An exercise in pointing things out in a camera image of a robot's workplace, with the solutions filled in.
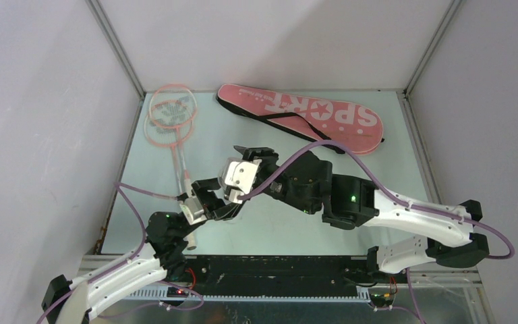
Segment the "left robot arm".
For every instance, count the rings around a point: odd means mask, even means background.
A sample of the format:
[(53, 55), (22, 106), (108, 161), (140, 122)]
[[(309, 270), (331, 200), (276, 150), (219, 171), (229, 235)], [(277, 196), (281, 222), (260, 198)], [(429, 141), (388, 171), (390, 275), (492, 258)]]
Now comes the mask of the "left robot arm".
[(183, 213), (155, 213), (147, 225), (140, 226), (142, 241), (135, 250), (73, 280), (64, 275), (53, 279), (40, 320), (89, 323), (144, 286), (157, 281), (172, 286), (185, 275), (184, 238), (197, 227), (199, 223), (192, 223)]

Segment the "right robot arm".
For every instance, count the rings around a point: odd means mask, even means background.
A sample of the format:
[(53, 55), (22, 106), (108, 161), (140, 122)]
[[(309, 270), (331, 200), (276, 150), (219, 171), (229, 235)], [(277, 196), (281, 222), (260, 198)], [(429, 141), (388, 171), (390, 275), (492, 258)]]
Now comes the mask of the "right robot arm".
[(230, 159), (220, 178), (233, 203), (267, 194), (303, 213), (321, 213), (324, 223), (341, 230), (387, 227), (410, 233), (408, 239), (368, 250), (365, 272), (372, 281), (425, 263), (461, 269), (489, 257), (487, 237), (474, 230), (482, 218), (478, 201), (446, 206), (413, 200), (377, 180), (335, 174), (331, 162), (307, 148), (282, 165), (271, 148), (238, 151), (241, 157)]

